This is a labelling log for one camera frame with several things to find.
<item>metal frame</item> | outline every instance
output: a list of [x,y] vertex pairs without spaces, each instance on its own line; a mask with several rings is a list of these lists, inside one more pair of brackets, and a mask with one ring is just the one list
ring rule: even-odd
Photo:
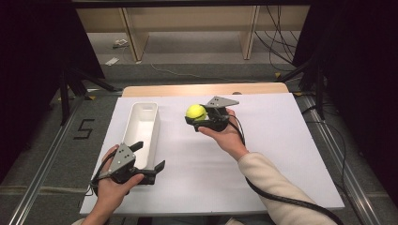
[[26,192],[23,195],[23,198],[21,199],[20,203],[16,207],[10,221],[9,225],[13,224],[23,224],[24,221],[26,220],[26,217],[30,211],[30,209],[33,206],[33,203],[38,196],[38,192],[40,190],[41,185],[43,184],[44,180],[46,179],[46,176],[53,166],[54,160],[59,152],[59,149],[62,146],[62,143],[65,140],[65,136],[69,131],[70,125],[72,124],[74,120],[74,116],[79,109],[79,107],[82,105],[84,101],[84,96],[79,96],[76,97],[73,100],[73,105],[71,107],[71,114],[69,119],[66,121],[66,123],[61,126],[61,128],[58,130],[58,133],[56,134],[52,145],[50,146],[50,149],[48,150],[45,158],[41,162],[40,167],[38,168],[38,171],[36,172],[35,177],[33,178],[31,184],[27,188]]
[[[305,97],[305,103],[308,107],[311,107],[315,104],[314,100],[310,97]],[[316,112],[311,111],[311,116],[315,122],[322,122]],[[344,162],[344,150],[339,147],[327,126],[322,126],[321,124],[316,125],[341,173]],[[348,162],[346,161],[344,164],[344,180],[349,192],[352,195],[352,198],[355,201],[355,204],[357,205],[357,209],[362,215],[363,222],[365,224],[381,224],[371,202],[366,196],[366,193],[361,187],[360,182],[356,178],[355,174],[352,172]]]

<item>white table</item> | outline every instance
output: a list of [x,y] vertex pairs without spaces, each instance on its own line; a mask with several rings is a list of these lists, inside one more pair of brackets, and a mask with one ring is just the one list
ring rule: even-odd
[[[107,150],[121,142],[133,103],[143,101],[159,105],[161,128],[155,164],[164,159],[166,164],[156,184],[134,187],[115,215],[230,215],[267,210],[246,184],[237,163],[212,139],[185,123],[185,111],[190,105],[206,104],[213,97],[121,97],[117,101],[95,171]],[[243,126],[249,150],[270,158],[321,206],[344,207],[291,94],[221,97],[240,102],[231,109]],[[85,197],[80,213],[87,215],[96,199]]]

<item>white box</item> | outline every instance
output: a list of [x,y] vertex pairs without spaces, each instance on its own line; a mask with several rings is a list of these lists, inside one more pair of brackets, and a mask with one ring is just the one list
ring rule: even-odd
[[143,148],[134,153],[136,156],[135,167],[140,170],[154,168],[153,162],[160,124],[157,103],[137,102],[132,106],[122,142],[127,146],[144,142]]

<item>forearm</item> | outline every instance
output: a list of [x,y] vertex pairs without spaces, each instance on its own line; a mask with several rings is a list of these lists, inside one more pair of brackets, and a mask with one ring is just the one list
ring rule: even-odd
[[94,206],[91,213],[84,219],[82,225],[102,225],[111,217],[113,212]]
[[[267,193],[314,203],[300,188],[290,183],[269,159],[259,153],[246,154],[238,161],[238,166],[243,175]],[[260,198],[276,224],[335,224],[313,210]]]

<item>table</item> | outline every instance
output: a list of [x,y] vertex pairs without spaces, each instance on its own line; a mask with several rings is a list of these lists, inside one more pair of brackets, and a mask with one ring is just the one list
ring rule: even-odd
[[[230,95],[234,92],[243,95]],[[195,133],[193,127],[185,124],[187,105],[207,103],[214,95],[240,102],[231,108],[245,128],[249,149],[268,156],[318,204],[327,208],[344,207],[296,101],[284,84],[197,84],[129,87],[116,103],[97,168],[103,154],[122,138],[131,105],[143,101],[159,104],[161,129],[155,164],[165,159],[166,165],[154,186],[133,188],[115,215],[156,217],[266,211],[245,183],[236,162],[209,137]],[[272,140],[267,142],[267,149],[262,140]],[[80,213],[87,215],[95,201],[95,196],[85,197]]]

